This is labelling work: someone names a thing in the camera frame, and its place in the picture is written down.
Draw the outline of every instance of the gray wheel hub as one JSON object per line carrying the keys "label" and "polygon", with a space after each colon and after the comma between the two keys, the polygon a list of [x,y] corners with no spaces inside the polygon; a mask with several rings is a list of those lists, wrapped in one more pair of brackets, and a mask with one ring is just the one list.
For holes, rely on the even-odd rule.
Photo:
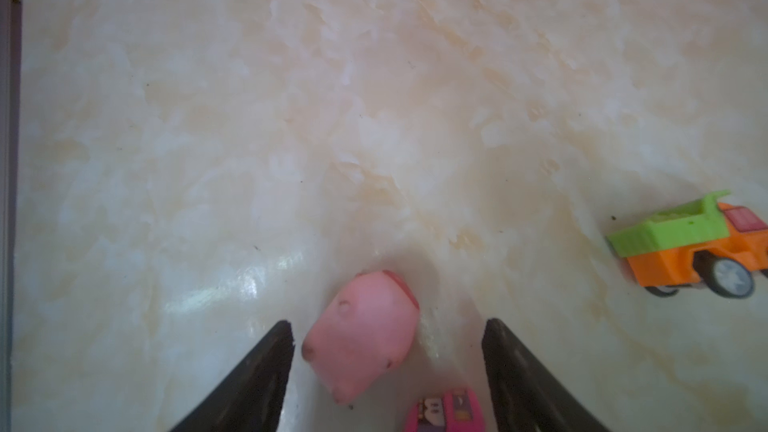
{"label": "gray wheel hub", "polygon": [[732,260],[717,261],[713,276],[722,288],[733,295],[744,295],[750,291],[750,272]]}

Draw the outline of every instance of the pink truck window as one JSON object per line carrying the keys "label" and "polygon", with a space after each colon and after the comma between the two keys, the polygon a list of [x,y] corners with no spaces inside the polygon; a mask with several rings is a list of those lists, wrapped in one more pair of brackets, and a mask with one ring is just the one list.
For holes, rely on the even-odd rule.
{"label": "pink truck window", "polygon": [[754,232],[768,228],[768,225],[747,207],[729,208],[724,214],[739,232]]}

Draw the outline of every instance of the black tire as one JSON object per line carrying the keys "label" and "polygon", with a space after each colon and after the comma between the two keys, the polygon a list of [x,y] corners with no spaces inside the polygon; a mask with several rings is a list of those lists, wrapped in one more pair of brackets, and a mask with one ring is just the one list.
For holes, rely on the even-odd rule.
{"label": "black tire", "polygon": [[750,271],[731,258],[698,252],[694,256],[694,270],[706,286],[721,297],[748,298],[755,291]]}
{"label": "black tire", "polygon": [[673,295],[677,295],[677,293],[680,291],[678,288],[672,287],[646,287],[645,290],[657,297],[672,297]]}

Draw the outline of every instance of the pink pig toy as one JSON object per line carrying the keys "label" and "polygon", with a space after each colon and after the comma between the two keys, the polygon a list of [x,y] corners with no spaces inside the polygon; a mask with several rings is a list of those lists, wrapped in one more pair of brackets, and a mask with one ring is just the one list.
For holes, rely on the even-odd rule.
{"label": "pink pig toy", "polygon": [[400,365],[418,324],[418,302],[390,271],[358,274],[336,294],[301,346],[337,404],[348,404]]}

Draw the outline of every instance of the beige marble tile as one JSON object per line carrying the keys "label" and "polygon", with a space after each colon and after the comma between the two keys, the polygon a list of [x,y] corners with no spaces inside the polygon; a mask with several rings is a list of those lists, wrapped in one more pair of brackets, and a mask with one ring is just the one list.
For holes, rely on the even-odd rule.
{"label": "beige marble tile", "polygon": [[663,301],[603,240],[768,217],[768,0],[24,0],[23,49],[16,430],[167,430],[382,265],[412,356],[354,410],[295,360],[282,430],[490,419],[492,316],[614,430],[768,427],[768,281]]}

